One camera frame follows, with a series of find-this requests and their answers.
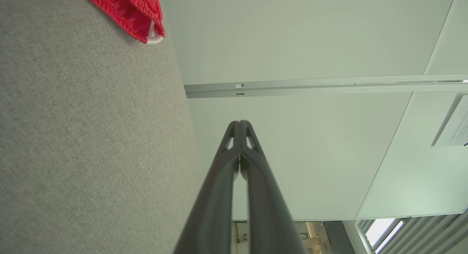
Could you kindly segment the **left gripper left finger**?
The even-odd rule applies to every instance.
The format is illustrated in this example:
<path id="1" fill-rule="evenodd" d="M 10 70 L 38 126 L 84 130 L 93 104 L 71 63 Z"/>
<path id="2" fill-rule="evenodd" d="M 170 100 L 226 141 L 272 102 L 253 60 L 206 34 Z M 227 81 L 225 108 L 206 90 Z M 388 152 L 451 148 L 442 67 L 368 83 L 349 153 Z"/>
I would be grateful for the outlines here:
<path id="1" fill-rule="evenodd" d="M 230 254 L 240 122 L 229 124 L 173 254 Z"/>

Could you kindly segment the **bright window pane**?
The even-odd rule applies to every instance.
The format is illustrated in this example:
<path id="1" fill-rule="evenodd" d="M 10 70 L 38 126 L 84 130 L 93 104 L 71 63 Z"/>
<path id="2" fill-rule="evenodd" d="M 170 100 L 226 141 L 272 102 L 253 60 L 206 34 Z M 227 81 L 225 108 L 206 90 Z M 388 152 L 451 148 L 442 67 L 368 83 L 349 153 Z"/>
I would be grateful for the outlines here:
<path id="1" fill-rule="evenodd" d="M 365 232 L 371 250 L 379 254 L 403 228 L 403 219 L 384 218 L 373 220 Z"/>

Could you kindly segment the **red and white basketball jersey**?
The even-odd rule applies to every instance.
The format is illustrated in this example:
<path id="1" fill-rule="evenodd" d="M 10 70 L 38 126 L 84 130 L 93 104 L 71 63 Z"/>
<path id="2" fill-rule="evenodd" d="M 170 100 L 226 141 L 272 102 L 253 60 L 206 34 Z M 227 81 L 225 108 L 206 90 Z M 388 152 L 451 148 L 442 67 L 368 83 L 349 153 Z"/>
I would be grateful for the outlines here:
<path id="1" fill-rule="evenodd" d="M 119 27 L 143 44 L 157 44 L 165 38 L 159 0 L 90 0 Z"/>

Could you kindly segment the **grey fabric sofa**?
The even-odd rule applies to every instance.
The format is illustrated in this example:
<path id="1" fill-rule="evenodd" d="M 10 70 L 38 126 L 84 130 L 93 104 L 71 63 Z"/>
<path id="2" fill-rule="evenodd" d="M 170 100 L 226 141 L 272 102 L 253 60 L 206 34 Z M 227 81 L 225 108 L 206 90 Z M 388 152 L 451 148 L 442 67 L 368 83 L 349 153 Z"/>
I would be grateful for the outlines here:
<path id="1" fill-rule="evenodd" d="M 0 0 L 0 254 L 172 254 L 200 188 L 167 18 Z"/>

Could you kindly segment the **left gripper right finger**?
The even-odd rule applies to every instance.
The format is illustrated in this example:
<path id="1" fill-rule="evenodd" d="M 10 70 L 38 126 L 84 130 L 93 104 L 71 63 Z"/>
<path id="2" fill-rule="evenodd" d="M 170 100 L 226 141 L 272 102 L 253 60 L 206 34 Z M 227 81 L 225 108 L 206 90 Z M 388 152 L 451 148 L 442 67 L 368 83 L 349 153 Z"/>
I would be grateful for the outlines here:
<path id="1" fill-rule="evenodd" d="M 252 124 L 240 122 L 239 170 L 248 186 L 250 254 L 306 254 Z"/>

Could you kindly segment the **grey slatted wall panel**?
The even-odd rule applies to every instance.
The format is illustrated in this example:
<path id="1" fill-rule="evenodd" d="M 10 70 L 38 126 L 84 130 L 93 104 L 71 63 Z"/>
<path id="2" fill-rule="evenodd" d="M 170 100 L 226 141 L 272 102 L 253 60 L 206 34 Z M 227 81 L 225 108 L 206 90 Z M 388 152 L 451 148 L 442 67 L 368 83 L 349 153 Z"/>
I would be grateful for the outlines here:
<path id="1" fill-rule="evenodd" d="M 468 209 L 460 214 L 406 217 L 405 225 L 379 254 L 468 254 Z M 365 232 L 373 220 L 354 226 L 367 254 L 375 254 Z"/>

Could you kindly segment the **white paper wall notice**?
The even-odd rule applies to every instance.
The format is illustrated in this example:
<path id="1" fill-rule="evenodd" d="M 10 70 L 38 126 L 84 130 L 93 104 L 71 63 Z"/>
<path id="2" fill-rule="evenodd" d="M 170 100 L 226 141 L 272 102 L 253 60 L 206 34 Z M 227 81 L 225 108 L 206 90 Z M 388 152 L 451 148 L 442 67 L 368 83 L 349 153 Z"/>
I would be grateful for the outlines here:
<path id="1" fill-rule="evenodd" d="M 468 145 L 468 94 L 458 94 L 432 143 L 433 147 Z"/>

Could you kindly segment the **aluminium wall rail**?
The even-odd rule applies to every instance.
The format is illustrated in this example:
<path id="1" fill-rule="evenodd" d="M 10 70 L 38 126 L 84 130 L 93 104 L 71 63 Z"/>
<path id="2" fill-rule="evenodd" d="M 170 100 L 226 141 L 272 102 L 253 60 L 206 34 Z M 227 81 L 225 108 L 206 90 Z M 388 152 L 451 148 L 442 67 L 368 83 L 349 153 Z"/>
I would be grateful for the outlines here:
<path id="1" fill-rule="evenodd" d="M 286 79 L 184 86 L 187 98 L 279 97 L 305 94 L 468 91 L 468 74 Z"/>

